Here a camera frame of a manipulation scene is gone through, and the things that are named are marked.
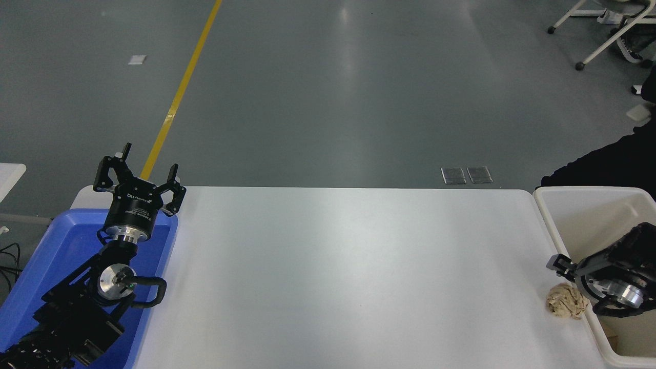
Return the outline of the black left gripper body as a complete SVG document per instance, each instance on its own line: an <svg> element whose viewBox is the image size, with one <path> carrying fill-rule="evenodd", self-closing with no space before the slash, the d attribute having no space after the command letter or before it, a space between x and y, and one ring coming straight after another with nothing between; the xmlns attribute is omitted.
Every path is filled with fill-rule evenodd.
<svg viewBox="0 0 656 369"><path fill-rule="evenodd" d="M150 238L162 206L157 186L141 179L127 180L112 191L113 199L105 220L105 233L132 229L139 238Z"/></svg>

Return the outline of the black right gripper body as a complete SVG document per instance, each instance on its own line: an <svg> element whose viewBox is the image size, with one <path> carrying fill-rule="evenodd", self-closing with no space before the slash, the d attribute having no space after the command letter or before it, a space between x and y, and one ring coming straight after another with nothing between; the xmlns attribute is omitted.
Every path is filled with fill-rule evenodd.
<svg viewBox="0 0 656 369"><path fill-rule="evenodd" d="M582 259L574 271L574 282L593 308L623 308L624 253L600 251Z"/></svg>

